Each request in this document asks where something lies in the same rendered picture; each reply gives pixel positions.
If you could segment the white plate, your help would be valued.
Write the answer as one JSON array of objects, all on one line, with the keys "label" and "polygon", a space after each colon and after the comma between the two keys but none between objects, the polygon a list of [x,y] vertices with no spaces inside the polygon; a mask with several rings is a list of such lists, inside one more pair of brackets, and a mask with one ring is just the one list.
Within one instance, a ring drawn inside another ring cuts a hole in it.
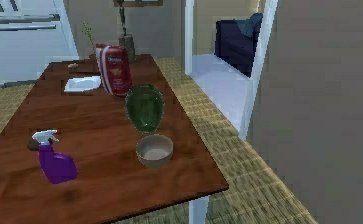
[{"label": "white plate", "polygon": [[99,76],[90,76],[82,78],[71,78],[67,81],[65,92],[84,92],[97,89],[101,85]]}]

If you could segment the purple spray bottle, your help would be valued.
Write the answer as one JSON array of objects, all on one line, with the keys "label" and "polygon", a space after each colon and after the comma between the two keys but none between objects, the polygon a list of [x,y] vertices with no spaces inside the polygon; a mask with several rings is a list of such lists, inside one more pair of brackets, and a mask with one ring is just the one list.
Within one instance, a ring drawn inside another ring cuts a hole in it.
[{"label": "purple spray bottle", "polygon": [[72,181],[78,177],[74,160],[66,154],[56,152],[53,148],[52,142],[58,142],[56,133],[57,130],[43,130],[32,135],[32,139],[38,142],[40,168],[52,184]]}]

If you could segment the green glass vase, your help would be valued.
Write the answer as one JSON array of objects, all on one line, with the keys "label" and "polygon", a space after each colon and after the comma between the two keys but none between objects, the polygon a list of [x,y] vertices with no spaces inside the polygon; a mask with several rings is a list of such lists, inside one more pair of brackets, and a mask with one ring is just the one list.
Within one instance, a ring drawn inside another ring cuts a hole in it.
[{"label": "green glass vase", "polygon": [[136,130],[150,134],[162,121],[165,102],[161,92],[152,84],[134,85],[125,98],[125,111]]}]

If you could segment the dark blue sofa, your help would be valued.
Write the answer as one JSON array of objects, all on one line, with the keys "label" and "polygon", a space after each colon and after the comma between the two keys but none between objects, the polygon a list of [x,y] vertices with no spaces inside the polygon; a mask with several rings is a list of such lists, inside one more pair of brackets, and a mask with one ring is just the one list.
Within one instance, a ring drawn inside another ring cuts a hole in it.
[{"label": "dark blue sofa", "polygon": [[251,76],[262,13],[254,13],[245,20],[216,22],[215,55],[247,77]]}]

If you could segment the grey pot with dark plant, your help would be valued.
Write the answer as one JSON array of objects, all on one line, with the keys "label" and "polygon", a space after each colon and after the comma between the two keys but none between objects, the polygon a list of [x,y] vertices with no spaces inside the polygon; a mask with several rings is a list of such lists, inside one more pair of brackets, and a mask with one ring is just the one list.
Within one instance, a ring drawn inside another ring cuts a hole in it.
[{"label": "grey pot with dark plant", "polygon": [[119,44],[126,47],[129,56],[129,61],[134,62],[135,61],[134,40],[133,36],[127,33],[126,24],[125,24],[126,21],[125,9],[123,6],[124,0],[117,0],[117,3],[119,4],[119,14],[123,30],[123,34],[119,37]]}]

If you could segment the grey bowl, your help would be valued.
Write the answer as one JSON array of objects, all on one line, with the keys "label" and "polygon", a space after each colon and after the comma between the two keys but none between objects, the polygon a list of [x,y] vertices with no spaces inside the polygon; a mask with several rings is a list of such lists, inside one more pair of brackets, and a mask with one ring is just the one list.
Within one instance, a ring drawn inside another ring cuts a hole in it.
[{"label": "grey bowl", "polygon": [[160,134],[148,135],[137,143],[136,154],[147,168],[163,167],[173,156],[173,141]]}]

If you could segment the brown wooden table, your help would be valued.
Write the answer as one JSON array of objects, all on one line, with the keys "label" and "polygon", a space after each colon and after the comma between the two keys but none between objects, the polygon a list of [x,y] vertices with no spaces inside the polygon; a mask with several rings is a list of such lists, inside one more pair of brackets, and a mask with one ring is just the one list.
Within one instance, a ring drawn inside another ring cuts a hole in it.
[{"label": "brown wooden table", "polygon": [[[0,224],[103,224],[225,191],[228,184],[149,55],[131,66],[135,83],[163,95],[158,133],[174,143],[172,160],[144,167],[135,146],[141,134],[125,102],[98,88],[72,95],[65,62],[50,64],[0,134]],[[31,136],[54,129],[58,152],[70,155],[77,179],[53,185],[28,150]]]}]

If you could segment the small green plant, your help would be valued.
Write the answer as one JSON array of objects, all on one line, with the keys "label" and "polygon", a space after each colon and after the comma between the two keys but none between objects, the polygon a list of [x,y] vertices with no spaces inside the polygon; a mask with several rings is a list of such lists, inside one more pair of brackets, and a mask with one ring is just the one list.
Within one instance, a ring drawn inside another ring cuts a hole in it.
[{"label": "small green plant", "polygon": [[83,21],[82,25],[83,25],[83,32],[87,36],[92,49],[95,49],[94,43],[93,43],[93,38],[92,38],[92,33],[91,33],[91,31],[92,31],[91,27],[89,26],[89,24],[86,21]]}]

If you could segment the white fridge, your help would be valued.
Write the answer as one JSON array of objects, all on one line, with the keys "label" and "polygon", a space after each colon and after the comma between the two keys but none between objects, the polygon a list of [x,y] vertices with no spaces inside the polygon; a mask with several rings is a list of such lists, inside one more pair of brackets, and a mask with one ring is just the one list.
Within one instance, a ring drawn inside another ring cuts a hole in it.
[{"label": "white fridge", "polygon": [[79,58],[64,2],[0,0],[0,16],[60,15],[60,21],[0,24],[57,26],[51,30],[0,32],[0,86],[32,83],[50,63]]}]

